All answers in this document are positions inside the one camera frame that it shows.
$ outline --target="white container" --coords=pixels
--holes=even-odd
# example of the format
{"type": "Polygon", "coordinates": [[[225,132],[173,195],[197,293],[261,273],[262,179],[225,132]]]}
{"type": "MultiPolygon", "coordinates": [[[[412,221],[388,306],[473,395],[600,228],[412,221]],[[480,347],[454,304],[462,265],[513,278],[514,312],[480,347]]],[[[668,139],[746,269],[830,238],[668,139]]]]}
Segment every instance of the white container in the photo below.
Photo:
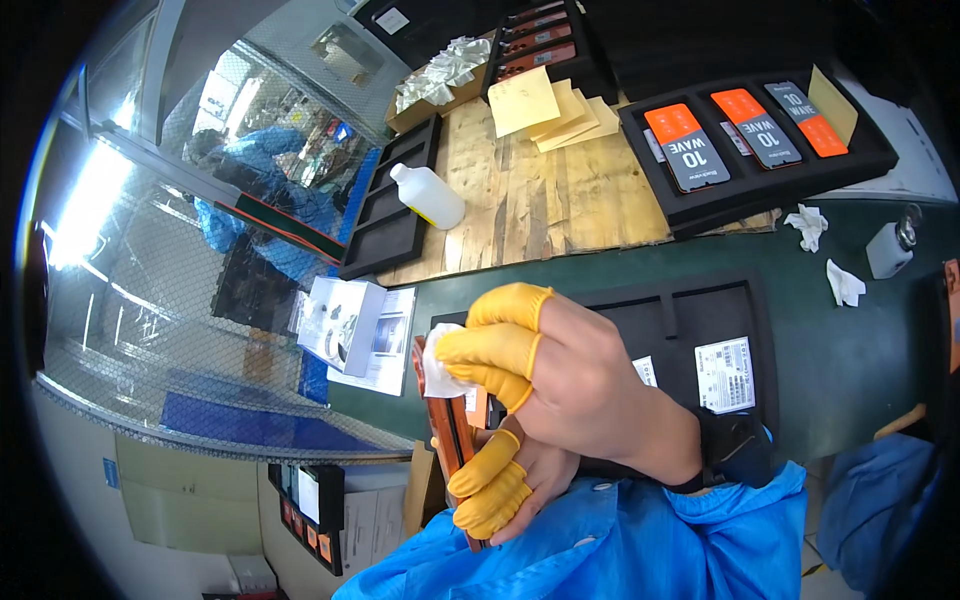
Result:
{"type": "Polygon", "coordinates": [[[874,239],[867,244],[867,261],[874,279],[889,279],[913,258],[913,247],[917,245],[917,232],[914,227],[922,219],[920,208],[909,204],[906,212],[896,223],[888,223],[880,228],[874,239]]]}
{"type": "Polygon", "coordinates": [[[460,223],[467,209],[464,199],[428,167],[408,168],[398,162],[390,169],[400,201],[430,225],[450,229],[460,223]]]}

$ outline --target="white wall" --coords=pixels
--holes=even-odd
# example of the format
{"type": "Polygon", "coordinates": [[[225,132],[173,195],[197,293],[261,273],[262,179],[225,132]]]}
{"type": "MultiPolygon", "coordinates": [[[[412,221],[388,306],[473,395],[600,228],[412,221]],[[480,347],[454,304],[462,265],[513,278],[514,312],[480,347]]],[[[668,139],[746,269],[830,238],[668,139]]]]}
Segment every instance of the white wall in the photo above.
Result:
{"type": "Polygon", "coordinates": [[[394,87],[410,74],[410,68],[392,50],[356,19],[340,12],[334,0],[291,0],[245,37],[296,67],[360,115],[372,128],[383,128],[383,118],[394,87]],[[383,66],[363,88],[335,73],[310,49],[317,37],[337,21],[347,24],[384,58],[383,66]]]}
{"type": "Polygon", "coordinates": [[[113,433],[34,392],[37,424],[53,477],[79,531],[131,599],[199,598],[231,589],[227,557],[182,552],[133,539],[119,490],[106,484],[104,458],[116,460],[113,433]]]}

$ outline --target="person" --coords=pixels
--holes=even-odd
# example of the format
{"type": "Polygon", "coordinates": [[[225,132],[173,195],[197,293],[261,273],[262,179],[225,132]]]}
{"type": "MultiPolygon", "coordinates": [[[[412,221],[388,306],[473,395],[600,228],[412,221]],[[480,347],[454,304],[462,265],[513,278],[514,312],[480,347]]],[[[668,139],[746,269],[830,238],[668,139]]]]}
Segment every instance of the person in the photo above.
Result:
{"type": "MultiPolygon", "coordinates": [[[[187,143],[186,153],[195,165],[215,177],[324,231],[330,229],[337,218],[330,197],[320,190],[289,181],[274,160],[276,155],[299,152],[305,143],[300,132],[276,126],[248,133],[230,143],[216,130],[202,130],[187,143]]],[[[328,269],[315,254],[260,229],[249,228],[240,219],[203,200],[194,199],[193,205],[204,239],[216,252],[228,252],[240,234],[246,232],[261,256],[306,289],[313,284],[314,276],[323,275],[328,269]]]]}
{"type": "Polygon", "coordinates": [[[611,321],[514,283],[480,297],[435,356],[510,416],[450,477],[466,501],[338,600],[800,596],[804,469],[787,462],[761,489],[666,489],[703,468],[699,422],[643,384],[611,321]],[[652,479],[574,478],[581,457],[652,479]],[[462,528],[492,547],[471,552],[462,528]]]}

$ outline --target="fingers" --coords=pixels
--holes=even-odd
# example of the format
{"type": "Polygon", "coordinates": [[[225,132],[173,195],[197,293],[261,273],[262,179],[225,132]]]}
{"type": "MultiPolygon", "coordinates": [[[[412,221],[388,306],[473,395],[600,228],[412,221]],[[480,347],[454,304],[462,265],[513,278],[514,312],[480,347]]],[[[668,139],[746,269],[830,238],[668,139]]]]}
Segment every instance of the fingers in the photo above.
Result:
{"type": "Polygon", "coordinates": [[[514,517],[532,492],[523,483],[526,471],[510,462],[483,490],[457,507],[453,524],[477,540],[486,540],[514,517]]]}
{"type": "Polygon", "coordinates": [[[512,323],[458,329],[440,339],[434,355],[445,365],[490,365],[530,379],[541,338],[512,323]]]}
{"type": "Polygon", "coordinates": [[[546,504],[549,489],[546,486],[537,487],[516,510],[516,514],[501,529],[494,532],[490,537],[490,545],[498,546],[501,543],[510,541],[519,536],[530,525],[530,521],[537,516],[537,513],[546,504]]]}
{"type": "Polygon", "coordinates": [[[513,460],[520,441],[512,431],[497,429],[469,462],[450,476],[446,488],[458,498],[480,492],[513,460]]]}
{"type": "Polygon", "coordinates": [[[539,331],[540,308],[554,295],[553,288],[508,283],[478,298],[467,315],[467,327],[512,323],[539,331]]]}

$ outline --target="crumpled tissue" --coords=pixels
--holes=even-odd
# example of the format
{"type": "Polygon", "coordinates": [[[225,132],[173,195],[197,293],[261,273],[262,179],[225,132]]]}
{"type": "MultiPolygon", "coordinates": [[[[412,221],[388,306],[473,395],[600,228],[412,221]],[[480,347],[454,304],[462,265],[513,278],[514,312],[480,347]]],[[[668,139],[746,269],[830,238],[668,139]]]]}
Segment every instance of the crumpled tissue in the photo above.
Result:
{"type": "Polygon", "coordinates": [[[827,218],[820,214],[820,208],[812,206],[807,208],[803,204],[797,204],[799,213],[791,212],[783,220],[784,225],[792,225],[799,229],[804,235],[800,240],[800,247],[806,251],[814,252],[820,250],[820,234],[827,230],[827,218]]]}
{"type": "Polygon", "coordinates": [[[475,389],[477,386],[457,379],[446,372],[444,363],[434,355],[440,338],[451,331],[463,329],[453,323],[437,323],[426,336],[426,345],[423,347],[423,395],[430,397],[457,397],[475,389]]]}
{"type": "Polygon", "coordinates": [[[490,58],[490,48],[490,41],[484,37],[451,39],[446,50],[430,59],[422,72],[414,73],[396,87],[396,111],[403,112],[420,99],[437,107],[452,102],[450,87],[472,82],[470,71],[490,58]]]}
{"type": "Polygon", "coordinates": [[[830,282],[830,289],[833,290],[833,299],[837,301],[837,306],[857,306],[860,295],[867,293],[867,285],[836,266],[831,258],[827,259],[827,281],[830,282]]]}

